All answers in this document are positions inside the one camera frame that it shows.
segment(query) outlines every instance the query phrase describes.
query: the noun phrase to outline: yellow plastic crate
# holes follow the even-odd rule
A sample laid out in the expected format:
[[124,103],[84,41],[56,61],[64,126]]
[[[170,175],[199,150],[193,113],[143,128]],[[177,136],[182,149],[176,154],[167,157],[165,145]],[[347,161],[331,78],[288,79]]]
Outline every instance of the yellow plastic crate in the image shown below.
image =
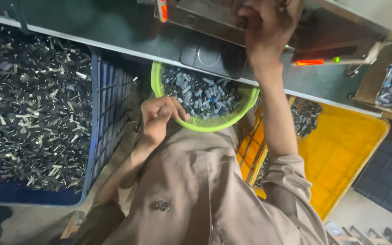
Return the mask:
[[[387,120],[322,104],[317,129],[298,138],[306,177],[313,184],[311,205],[324,220],[338,204],[389,131]],[[253,186],[265,157],[263,119],[258,109],[255,127],[237,153],[243,180]],[[258,196],[266,198],[260,188]]]

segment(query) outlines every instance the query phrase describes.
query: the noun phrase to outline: red indicator light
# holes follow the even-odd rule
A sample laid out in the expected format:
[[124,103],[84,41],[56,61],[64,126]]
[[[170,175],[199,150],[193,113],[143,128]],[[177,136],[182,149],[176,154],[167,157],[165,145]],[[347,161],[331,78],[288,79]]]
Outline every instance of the red indicator light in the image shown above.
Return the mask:
[[161,6],[161,12],[163,13],[163,20],[167,19],[167,5]]
[[313,64],[323,64],[323,60],[309,60],[309,61],[297,61],[296,64],[298,66],[301,65],[313,65]]

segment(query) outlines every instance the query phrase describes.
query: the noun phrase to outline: blue crate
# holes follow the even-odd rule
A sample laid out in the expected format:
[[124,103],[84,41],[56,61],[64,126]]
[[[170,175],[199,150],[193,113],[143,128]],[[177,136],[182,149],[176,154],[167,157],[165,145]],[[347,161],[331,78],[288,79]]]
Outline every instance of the blue crate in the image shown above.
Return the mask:
[[25,183],[0,183],[0,205],[81,205],[99,173],[111,159],[123,136],[132,77],[101,59],[98,49],[91,51],[93,113],[90,152],[81,192],[31,190]]

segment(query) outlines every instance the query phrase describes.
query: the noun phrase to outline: right hand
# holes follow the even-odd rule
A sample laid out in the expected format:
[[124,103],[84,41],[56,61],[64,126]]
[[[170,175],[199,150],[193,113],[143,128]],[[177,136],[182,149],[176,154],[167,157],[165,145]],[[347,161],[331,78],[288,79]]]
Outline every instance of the right hand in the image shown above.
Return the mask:
[[141,106],[143,116],[143,141],[149,148],[156,148],[166,136],[170,117],[187,121],[190,115],[174,97],[148,99]]
[[252,0],[238,15],[248,19],[244,32],[247,58],[258,79],[272,67],[281,67],[280,55],[293,35],[302,13],[302,0],[285,0],[286,8],[279,10],[280,0]]

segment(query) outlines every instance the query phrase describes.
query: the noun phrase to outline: green plastic basket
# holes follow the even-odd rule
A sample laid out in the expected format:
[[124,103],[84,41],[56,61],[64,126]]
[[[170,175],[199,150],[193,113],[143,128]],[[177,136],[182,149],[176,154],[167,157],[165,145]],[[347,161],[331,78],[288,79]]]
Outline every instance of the green plastic basket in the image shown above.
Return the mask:
[[[157,98],[165,95],[162,83],[164,70],[165,68],[161,62],[154,61],[152,63],[151,87]],[[258,87],[242,83],[237,89],[237,93],[241,97],[241,103],[231,113],[227,113],[220,118],[207,120],[203,120],[201,116],[196,118],[191,116],[187,122],[183,120],[177,120],[177,122],[183,127],[197,132],[215,132],[225,129],[240,120],[255,105],[259,92],[260,89]]]

